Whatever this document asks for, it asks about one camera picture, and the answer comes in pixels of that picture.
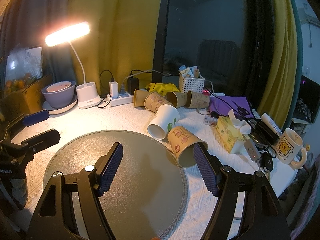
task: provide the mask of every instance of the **black scissors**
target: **black scissors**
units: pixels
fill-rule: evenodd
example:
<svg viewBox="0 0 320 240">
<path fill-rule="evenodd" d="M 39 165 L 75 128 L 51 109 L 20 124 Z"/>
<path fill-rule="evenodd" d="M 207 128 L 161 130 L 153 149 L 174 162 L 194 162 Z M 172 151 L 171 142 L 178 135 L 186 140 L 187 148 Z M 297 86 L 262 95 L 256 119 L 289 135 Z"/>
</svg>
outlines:
<svg viewBox="0 0 320 240">
<path fill-rule="evenodd" d="M 247 109 L 245 109 L 244 107 L 238 106 L 233 100 L 231 100 L 237 107 L 237 112 L 243 116 L 249 115 L 249 111 Z"/>
</svg>

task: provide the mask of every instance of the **cardboard box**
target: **cardboard box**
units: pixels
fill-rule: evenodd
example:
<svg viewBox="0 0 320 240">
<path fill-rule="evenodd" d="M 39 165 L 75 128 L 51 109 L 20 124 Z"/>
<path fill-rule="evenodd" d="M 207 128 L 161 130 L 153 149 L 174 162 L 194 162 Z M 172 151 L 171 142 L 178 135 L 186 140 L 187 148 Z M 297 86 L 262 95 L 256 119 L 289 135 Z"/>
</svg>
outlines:
<svg viewBox="0 0 320 240">
<path fill-rule="evenodd" d="M 215 127 L 216 134 L 220 137 L 220 145 L 228 153 L 246 152 L 243 143 L 244 138 L 238 129 L 236 129 L 229 117 L 219 116 L 218 123 Z"/>
<path fill-rule="evenodd" d="M 52 83 L 52 76 L 46 75 L 26 88 L 12 92 L 0 99 L 0 112 L 6 120 L 18 114 L 34 114 L 42 110 L 45 99 L 41 90 Z"/>
</svg>

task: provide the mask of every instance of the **lamp neck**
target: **lamp neck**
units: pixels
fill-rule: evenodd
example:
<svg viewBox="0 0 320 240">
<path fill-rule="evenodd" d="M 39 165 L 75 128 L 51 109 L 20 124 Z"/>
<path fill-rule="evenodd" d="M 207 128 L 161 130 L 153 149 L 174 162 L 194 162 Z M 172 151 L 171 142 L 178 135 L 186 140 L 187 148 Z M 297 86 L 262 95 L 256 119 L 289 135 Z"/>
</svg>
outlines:
<svg viewBox="0 0 320 240">
<path fill-rule="evenodd" d="M 80 66 L 81 66 L 82 72 L 83 72 L 83 82 L 84 82 L 84 84 L 85 84 L 85 83 L 86 83 L 86 82 L 85 82 L 85 73 L 84 73 L 84 68 L 83 68 L 82 62 L 81 62 L 81 60 L 80 60 L 80 58 L 79 58 L 78 53 L 76 52 L 75 48 L 73 47 L 71 41 L 68 41 L 68 42 L 69 42 L 71 48 L 73 49 L 74 53 L 76 54 L 76 57 L 77 57 L 77 59 L 78 59 L 78 61 L 79 61 L 79 63 L 80 63 Z"/>
</svg>

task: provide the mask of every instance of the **yellow plastic bag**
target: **yellow plastic bag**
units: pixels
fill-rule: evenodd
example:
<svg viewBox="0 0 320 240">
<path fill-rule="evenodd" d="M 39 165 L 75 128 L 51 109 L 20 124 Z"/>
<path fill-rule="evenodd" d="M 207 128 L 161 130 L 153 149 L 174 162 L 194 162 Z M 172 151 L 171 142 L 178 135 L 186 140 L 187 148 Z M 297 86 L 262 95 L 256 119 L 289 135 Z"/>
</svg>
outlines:
<svg viewBox="0 0 320 240">
<path fill-rule="evenodd" d="M 165 96 L 166 93 L 169 91 L 172 92 L 179 92 L 175 84 L 169 83 L 169 84 L 163 84 L 163 83 L 150 83 L 146 85 L 146 89 L 149 90 L 149 92 L 157 91 L 159 95 Z"/>
</svg>

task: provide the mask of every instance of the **desk lamp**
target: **desk lamp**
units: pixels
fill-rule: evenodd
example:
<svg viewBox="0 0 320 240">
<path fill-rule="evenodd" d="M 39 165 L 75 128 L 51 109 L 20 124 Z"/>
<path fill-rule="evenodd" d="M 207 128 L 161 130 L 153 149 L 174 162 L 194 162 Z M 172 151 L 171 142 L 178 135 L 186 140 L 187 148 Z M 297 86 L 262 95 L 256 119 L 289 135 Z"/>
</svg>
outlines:
<svg viewBox="0 0 320 240">
<path fill-rule="evenodd" d="M 83 80 L 84 80 L 83 85 L 79 85 L 76 87 L 76 92 L 78 96 L 78 106 L 80 109 L 86 109 L 91 106 L 96 106 L 101 102 L 101 98 L 98 95 L 95 82 L 89 82 L 89 83 L 85 82 L 85 73 L 84 73 L 82 62 L 75 48 L 71 43 L 72 40 L 85 36 L 89 32 L 90 32 L 90 28 L 88 23 L 83 22 L 83 23 L 78 23 L 75 25 L 65 27 L 61 30 L 58 30 L 55 33 L 48 35 L 44 40 L 49 47 L 53 47 L 55 45 L 58 45 L 64 42 L 69 42 L 71 48 L 76 54 L 76 57 L 82 68 Z"/>
</svg>

